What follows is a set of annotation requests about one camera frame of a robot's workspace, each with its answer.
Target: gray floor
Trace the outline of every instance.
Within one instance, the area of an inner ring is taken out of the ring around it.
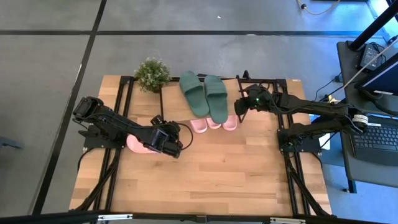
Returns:
[[[0,1],[0,29],[90,30],[99,4],[100,0]],[[307,5],[321,11],[330,3],[307,1]],[[313,17],[302,13],[293,0],[253,0],[250,4],[242,0],[112,0],[99,29],[350,31],[363,30],[372,21],[368,6],[358,2],[344,2],[329,14]],[[258,78],[299,78],[307,98],[312,99],[319,87],[340,72],[336,43],[347,39],[351,38],[97,36],[78,99],[96,96],[103,75],[131,75],[147,57],[164,60],[175,76],[193,70],[232,77],[249,70]],[[87,36],[0,36],[0,136],[26,145],[22,150],[0,150],[0,217],[24,215],[29,209],[87,40]],[[338,86],[333,85],[320,94]],[[83,142],[77,130],[72,123],[65,137],[46,213],[68,209]],[[398,220],[394,214],[398,189],[358,184],[359,194],[350,195],[340,190],[347,185],[343,168],[325,166],[324,173],[335,215]]]

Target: wooden table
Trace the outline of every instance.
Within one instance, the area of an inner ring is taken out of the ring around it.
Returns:
[[[98,97],[111,108],[119,80],[120,76],[106,75],[99,90]],[[304,98],[300,80],[287,80],[287,84],[290,94]],[[123,111],[126,92],[119,111]],[[144,93],[135,83],[128,118],[147,125],[157,114],[160,114],[159,95]],[[310,122],[307,114],[293,117],[295,123]],[[235,131],[220,128],[195,133],[193,144],[179,159],[164,154],[135,154],[128,148],[123,149],[112,212],[291,216],[277,128],[276,115],[249,111]],[[180,140],[183,144],[190,140],[184,127]],[[70,208],[79,206],[93,190],[100,175],[103,154],[104,149],[94,149],[82,160]],[[323,209],[331,213],[319,161],[311,154],[300,155],[307,188]],[[106,188],[100,208],[104,208]],[[298,209],[303,213],[297,186],[295,193]]]

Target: green slipper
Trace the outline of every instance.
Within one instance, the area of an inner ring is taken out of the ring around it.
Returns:
[[[209,113],[209,106],[206,102],[203,86],[193,72],[187,71],[182,73],[180,88],[195,116],[202,118]]]
[[[214,75],[205,78],[205,91],[210,116],[214,123],[222,124],[228,119],[227,92],[223,81]]]

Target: white cable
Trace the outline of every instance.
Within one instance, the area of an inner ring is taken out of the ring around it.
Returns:
[[[325,12],[328,12],[328,11],[332,10],[334,7],[337,6],[337,4],[338,4],[340,1],[341,1],[341,0],[337,0],[337,2],[335,2],[332,6],[330,6],[330,8],[328,8],[327,10],[325,10],[325,11],[323,11],[323,12],[320,12],[320,13],[313,13],[313,12],[311,12],[306,6],[304,7],[304,9],[305,9],[309,14],[311,14],[311,15],[319,16],[319,15],[322,15],[323,13],[325,13]],[[297,0],[297,2],[298,2],[298,4],[299,4],[300,6],[303,5],[303,3],[301,2],[301,0]]]
[[[364,67],[362,67],[342,88],[339,92],[336,93],[339,94],[341,91],[343,91],[368,65],[370,65],[374,60],[376,60],[380,55],[382,55],[386,50],[388,50],[391,46],[393,46],[395,43],[398,42],[398,39],[396,39],[393,43],[390,44],[390,46],[386,47],[382,52],[380,52],[378,55],[376,55],[370,62],[368,62]]]

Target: desk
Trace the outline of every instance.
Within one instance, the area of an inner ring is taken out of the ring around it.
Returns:
[[[341,74],[344,83],[348,82],[358,70],[355,65],[359,60],[359,52],[353,52],[348,49],[346,42],[338,42],[337,49],[340,60]],[[363,100],[357,89],[353,85],[347,86],[345,89],[346,102],[352,103],[359,109],[367,113],[384,114],[379,111],[371,102]],[[397,96],[383,96],[381,103],[387,105],[392,110],[398,110]],[[341,134],[341,143],[343,146],[344,161],[346,167],[346,175],[349,180],[359,180],[373,184],[387,185],[398,187],[398,167],[384,166],[361,161],[354,157],[351,146],[351,139],[347,134]]]
[[[106,106],[114,105],[119,80],[120,76],[104,76],[98,97]],[[287,80],[287,84],[290,94],[304,98],[300,80]],[[158,94],[139,89],[134,83],[128,118],[145,125],[160,114],[160,99]],[[310,123],[307,114],[295,114],[294,121]],[[276,115],[249,111],[235,131],[220,128],[195,133],[193,144],[178,159],[164,154],[135,154],[128,148],[123,149],[111,211],[291,216],[277,127]],[[185,128],[180,132],[180,140],[183,144],[190,140]],[[104,149],[94,149],[83,158],[71,209],[79,206],[96,185],[103,154]],[[300,155],[307,188],[323,209],[331,213],[319,161],[311,154]],[[297,186],[295,193],[302,213]],[[103,195],[100,208],[104,208],[105,198]]]

